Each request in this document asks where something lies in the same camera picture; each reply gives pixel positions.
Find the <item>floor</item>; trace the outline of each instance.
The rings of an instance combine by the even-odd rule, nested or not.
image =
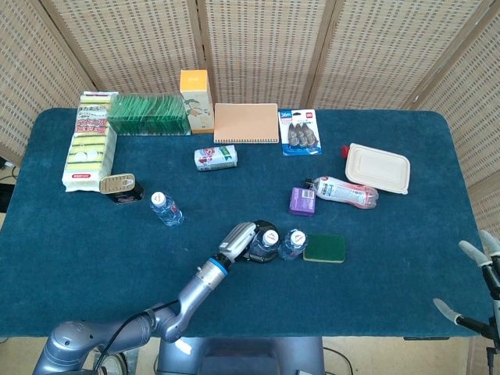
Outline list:
[[[0,170],[0,179],[12,169]],[[7,178],[2,183],[15,183]],[[1,225],[5,218],[0,213]],[[0,344],[0,375],[29,374],[38,360],[46,337],[12,337]],[[356,375],[486,375],[485,346],[481,337],[454,337],[445,341],[404,341],[400,337],[324,337],[323,344],[344,354]],[[159,340],[153,338],[140,349],[137,375],[153,375]],[[335,375],[349,375],[347,362],[338,354],[324,352],[326,370]],[[91,366],[89,356],[86,368]]]

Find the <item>plastic bottle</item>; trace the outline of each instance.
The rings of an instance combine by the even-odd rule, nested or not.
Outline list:
[[[157,191],[151,196],[150,206],[168,227],[175,227],[184,222],[182,212],[177,208],[172,197],[168,193]]]
[[[276,253],[280,246],[280,236],[275,230],[261,230],[250,244],[250,253],[259,257],[268,258]]]
[[[288,231],[287,237],[281,243],[278,255],[285,260],[292,260],[301,255],[307,247],[307,236],[299,229]]]
[[[378,192],[373,187],[350,184],[328,176],[307,179],[305,186],[314,190],[320,198],[349,203],[359,209],[372,209],[377,205]]]

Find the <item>table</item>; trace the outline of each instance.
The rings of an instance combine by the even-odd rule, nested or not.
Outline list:
[[[213,144],[209,134],[119,137],[112,171],[134,173],[146,194],[125,205],[64,191],[75,115],[50,109],[34,125],[0,232],[0,336],[124,319],[175,299],[234,225],[257,219],[281,234],[343,235],[347,258],[237,263],[187,336],[466,336],[433,297],[478,319],[491,312],[480,271],[457,246],[480,242],[448,126],[435,112],[319,110],[323,155],[237,145],[237,168],[206,173],[193,151]],[[315,216],[289,214],[291,189],[304,178],[345,178],[340,148],[351,142],[405,155],[408,195],[381,191],[371,210],[318,199]],[[148,196],[159,189],[182,209],[181,227],[165,227],[150,210]]]

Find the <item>green sponge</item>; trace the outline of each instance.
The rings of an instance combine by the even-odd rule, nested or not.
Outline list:
[[[342,263],[345,261],[345,238],[326,234],[310,234],[303,253],[311,262]]]

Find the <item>brown notebook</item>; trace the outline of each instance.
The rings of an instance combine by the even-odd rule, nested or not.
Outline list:
[[[215,143],[278,143],[277,104],[216,103]]]

